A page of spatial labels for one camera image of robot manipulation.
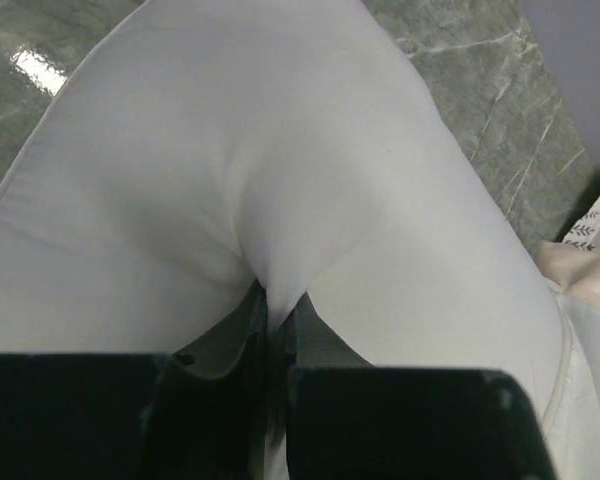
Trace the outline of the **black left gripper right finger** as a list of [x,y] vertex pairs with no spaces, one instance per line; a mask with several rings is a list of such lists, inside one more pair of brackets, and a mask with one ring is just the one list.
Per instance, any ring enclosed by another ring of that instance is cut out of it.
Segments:
[[285,321],[294,479],[552,479],[531,403],[498,370],[374,367],[302,297]]

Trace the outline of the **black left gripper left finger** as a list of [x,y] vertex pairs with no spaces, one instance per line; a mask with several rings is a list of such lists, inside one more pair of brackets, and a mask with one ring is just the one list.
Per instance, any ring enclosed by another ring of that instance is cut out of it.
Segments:
[[0,479],[245,479],[264,388],[253,284],[166,354],[0,354]]

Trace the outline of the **grey and cream ruffled pillowcase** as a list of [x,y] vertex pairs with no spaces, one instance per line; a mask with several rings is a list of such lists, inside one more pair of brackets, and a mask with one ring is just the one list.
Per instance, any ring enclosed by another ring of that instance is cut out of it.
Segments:
[[564,334],[544,438],[560,479],[600,479],[600,253],[544,242],[537,265]]

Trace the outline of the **white pillow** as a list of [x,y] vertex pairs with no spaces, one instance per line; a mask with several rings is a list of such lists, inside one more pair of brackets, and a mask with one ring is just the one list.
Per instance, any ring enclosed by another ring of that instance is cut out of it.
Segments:
[[245,479],[294,479],[284,324],[302,297],[374,367],[508,374],[550,455],[559,306],[358,1],[144,3],[0,183],[0,354],[173,355],[253,284]]

